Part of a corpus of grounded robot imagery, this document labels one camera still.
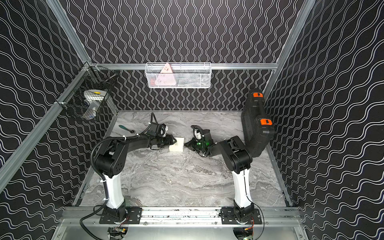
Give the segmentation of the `cream drawer jewelry box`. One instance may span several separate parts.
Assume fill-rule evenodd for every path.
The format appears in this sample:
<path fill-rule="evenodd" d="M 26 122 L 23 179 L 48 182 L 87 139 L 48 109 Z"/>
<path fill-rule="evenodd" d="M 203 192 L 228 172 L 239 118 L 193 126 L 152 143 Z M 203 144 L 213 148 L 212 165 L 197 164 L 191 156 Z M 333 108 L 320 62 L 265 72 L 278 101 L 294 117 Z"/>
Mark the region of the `cream drawer jewelry box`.
<path fill-rule="evenodd" d="M 176 139 L 176 143 L 169 146 L 169 151 L 170 152 L 183 152 L 185 138 L 175 137 L 175 139 Z"/>

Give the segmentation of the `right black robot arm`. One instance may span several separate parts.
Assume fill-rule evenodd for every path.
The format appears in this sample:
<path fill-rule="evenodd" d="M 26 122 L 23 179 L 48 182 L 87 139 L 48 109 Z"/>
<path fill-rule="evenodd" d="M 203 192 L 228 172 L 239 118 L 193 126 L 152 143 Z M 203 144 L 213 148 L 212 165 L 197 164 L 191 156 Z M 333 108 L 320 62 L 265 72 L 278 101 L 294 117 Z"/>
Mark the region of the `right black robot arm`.
<path fill-rule="evenodd" d="M 234 215 L 240 223 L 246 223 L 255 211 L 250 196 L 249 174 L 252 156 L 238 136 L 228 140 L 214 142 L 210 134 L 193 137 L 184 144 L 189 150 L 201 157 L 222 156 L 226 167 L 232 173 L 235 186 Z"/>

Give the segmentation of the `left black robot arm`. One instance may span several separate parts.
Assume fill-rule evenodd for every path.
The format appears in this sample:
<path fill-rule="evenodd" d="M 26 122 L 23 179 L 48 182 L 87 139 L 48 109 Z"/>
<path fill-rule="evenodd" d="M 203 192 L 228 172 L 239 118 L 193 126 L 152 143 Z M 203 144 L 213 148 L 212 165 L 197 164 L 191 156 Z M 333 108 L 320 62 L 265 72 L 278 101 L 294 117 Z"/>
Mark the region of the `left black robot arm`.
<path fill-rule="evenodd" d="M 137 134 L 131 137 L 107 137 L 95 145 L 91 153 L 91 167 L 101 178 L 105 190 L 102 215 L 121 223 L 127 217 L 126 201 L 122 193 L 121 173 L 129 152 L 139 149 L 156 150 L 177 143 L 173 135 L 149 136 Z"/>

